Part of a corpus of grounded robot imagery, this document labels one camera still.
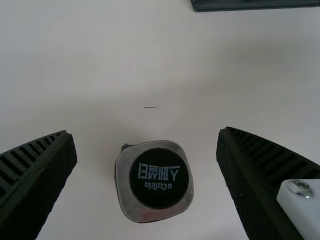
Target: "dark object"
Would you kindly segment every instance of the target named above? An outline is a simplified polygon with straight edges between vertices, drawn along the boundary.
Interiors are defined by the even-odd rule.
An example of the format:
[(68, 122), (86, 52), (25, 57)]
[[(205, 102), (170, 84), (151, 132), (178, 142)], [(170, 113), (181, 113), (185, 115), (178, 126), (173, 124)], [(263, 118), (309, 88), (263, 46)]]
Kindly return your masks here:
[(0, 155), (0, 239), (34, 240), (77, 163), (66, 131)]
[(319, 7), (319, 0), (191, 0), (195, 12)]
[(220, 131), (216, 159), (250, 240), (303, 240), (276, 197), (284, 180), (320, 178), (319, 165), (232, 127)]
[(186, 154), (169, 140), (122, 146), (114, 179), (122, 212), (137, 223), (181, 214), (194, 197)]
[[(151, 177), (147, 187), (146, 179), (142, 178), (144, 175), (146, 179)], [(164, 148), (144, 152), (130, 170), (133, 194), (142, 204), (153, 209), (166, 209), (175, 205), (185, 195), (188, 184), (189, 174), (184, 160)]]

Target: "white background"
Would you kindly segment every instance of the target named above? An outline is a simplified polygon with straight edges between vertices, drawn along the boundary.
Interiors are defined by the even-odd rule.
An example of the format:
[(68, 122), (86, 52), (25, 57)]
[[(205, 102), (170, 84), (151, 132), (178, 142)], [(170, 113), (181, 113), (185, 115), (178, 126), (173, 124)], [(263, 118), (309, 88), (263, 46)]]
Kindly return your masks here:
[[(319, 17), (195, 13), (188, 0), (2, 0), (0, 152), (67, 130), (78, 155), (38, 240), (248, 239), (218, 133), (239, 128), (320, 163)], [(114, 163), (123, 143), (153, 140), (183, 147), (195, 197), (138, 224), (121, 212)]]

